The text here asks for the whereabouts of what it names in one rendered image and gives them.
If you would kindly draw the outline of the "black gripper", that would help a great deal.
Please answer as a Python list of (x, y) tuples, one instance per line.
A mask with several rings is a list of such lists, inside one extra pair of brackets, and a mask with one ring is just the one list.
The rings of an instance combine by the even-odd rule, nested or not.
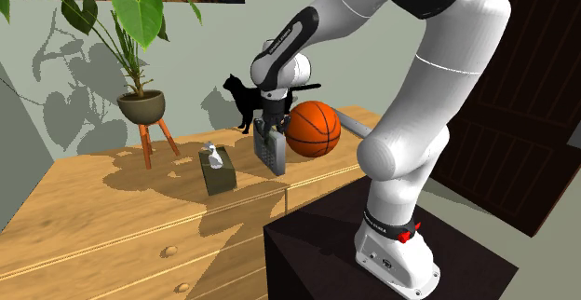
[(262, 98), (263, 118), (258, 119), (258, 131), (261, 135), (267, 135), (272, 129), (272, 125), (277, 124), (277, 132), (284, 134), (291, 121), (289, 115), (292, 99), (268, 100)]

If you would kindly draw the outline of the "grey calculator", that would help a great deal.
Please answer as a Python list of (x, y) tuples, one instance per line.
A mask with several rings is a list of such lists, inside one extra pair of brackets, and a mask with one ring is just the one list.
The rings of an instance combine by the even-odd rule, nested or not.
[(263, 134), (263, 125), (261, 118), (253, 120), (254, 153), (276, 176), (283, 175), (286, 167), (286, 139), (275, 129)]

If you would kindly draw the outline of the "black cat figure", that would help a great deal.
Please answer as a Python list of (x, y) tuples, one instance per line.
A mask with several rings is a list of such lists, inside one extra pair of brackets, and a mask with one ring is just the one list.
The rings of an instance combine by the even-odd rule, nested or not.
[[(294, 91), (317, 89), (320, 87), (320, 84), (307, 84), (298, 87), (291, 87), (285, 99), (284, 114), (288, 115), (290, 113)], [(242, 81), (234, 75), (229, 75), (223, 83), (223, 88), (231, 92), (235, 100), (236, 108), (242, 115), (242, 122), (238, 127), (244, 129), (242, 131), (243, 134), (248, 134), (254, 111), (263, 108), (261, 91), (258, 88), (247, 88), (243, 85)]]

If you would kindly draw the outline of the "orange basketball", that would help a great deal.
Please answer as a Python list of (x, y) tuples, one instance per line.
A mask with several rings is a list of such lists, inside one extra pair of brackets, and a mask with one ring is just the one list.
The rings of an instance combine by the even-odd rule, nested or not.
[(288, 146), (302, 157), (323, 157), (334, 149), (341, 137), (341, 121), (326, 103), (307, 101), (290, 110), (285, 132)]

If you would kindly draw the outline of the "dark green tissue box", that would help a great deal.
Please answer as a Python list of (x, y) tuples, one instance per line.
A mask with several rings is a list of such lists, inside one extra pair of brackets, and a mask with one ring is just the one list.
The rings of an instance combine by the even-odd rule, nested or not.
[(203, 144), (198, 154), (210, 196), (237, 188), (236, 171), (223, 146), (207, 142)]

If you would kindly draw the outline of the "grey long flat slab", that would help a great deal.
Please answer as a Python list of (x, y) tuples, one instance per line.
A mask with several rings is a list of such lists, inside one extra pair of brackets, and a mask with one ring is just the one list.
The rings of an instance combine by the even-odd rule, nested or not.
[(354, 118), (337, 109), (334, 109), (334, 112), (339, 117), (342, 127), (349, 130), (359, 138), (364, 139), (371, 133), (372, 129), (370, 127), (356, 121)]

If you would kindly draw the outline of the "potted plant on wooden stand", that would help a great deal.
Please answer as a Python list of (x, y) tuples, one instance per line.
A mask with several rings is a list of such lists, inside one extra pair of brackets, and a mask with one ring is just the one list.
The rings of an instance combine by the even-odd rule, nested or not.
[[(129, 77), (132, 80), (132, 84), (126, 85), (132, 89), (132, 92), (120, 95), (116, 101), (125, 118), (139, 127), (146, 169), (151, 169), (150, 155), (153, 154), (149, 133), (149, 126), (151, 125), (158, 125), (161, 128), (172, 151), (176, 156), (179, 156), (180, 152), (177, 145), (163, 120), (166, 107), (164, 94), (160, 90), (144, 90), (143, 86), (154, 79), (142, 81), (143, 69), (139, 62), (139, 47), (144, 52), (156, 37), (169, 41), (166, 33), (163, 1), (111, 0), (113, 5), (111, 14), (121, 49), (119, 49), (106, 28), (98, 20), (98, 7), (95, 0), (83, 0), (82, 7), (79, 7), (75, 0), (60, 1), (61, 14), (68, 23), (77, 31), (86, 35), (89, 35), (90, 31), (94, 31), (121, 63), (126, 71), (125, 77)], [(200, 25), (202, 25), (201, 13), (197, 6), (191, 0), (186, 0), (186, 2), (194, 10)], [(0, 0), (0, 13), (4, 15), (9, 23), (9, 0)], [(95, 29), (96, 22), (109, 36), (114, 48), (111, 48)]]

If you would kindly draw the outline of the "dark robot stand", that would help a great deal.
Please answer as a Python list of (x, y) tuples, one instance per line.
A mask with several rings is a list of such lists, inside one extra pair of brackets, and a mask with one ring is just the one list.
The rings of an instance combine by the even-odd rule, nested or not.
[[(263, 228), (268, 300), (404, 300), (356, 261), (371, 180), (362, 177)], [(442, 277), (426, 300), (499, 300), (517, 267), (422, 208), (413, 215)]]

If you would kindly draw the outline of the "wooden chest of drawers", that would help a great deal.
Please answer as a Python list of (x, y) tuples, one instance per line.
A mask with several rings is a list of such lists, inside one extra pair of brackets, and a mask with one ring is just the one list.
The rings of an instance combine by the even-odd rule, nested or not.
[[(210, 196), (198, 152), (223, 146), (237, 188)], [(288, 153), (273, 174), (234, 128), (57, 160), (0, 233), (0, 300), (267, 300), (263, 227), (359, 178), (359, 137)]]

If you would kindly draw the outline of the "dark brown door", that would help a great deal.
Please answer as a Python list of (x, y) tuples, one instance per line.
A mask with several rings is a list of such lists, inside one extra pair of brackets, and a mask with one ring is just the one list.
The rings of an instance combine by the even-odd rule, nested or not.
[(581, 168), (581, 0), (509, 0), (490, 64), (431, 176), (534, 236)]

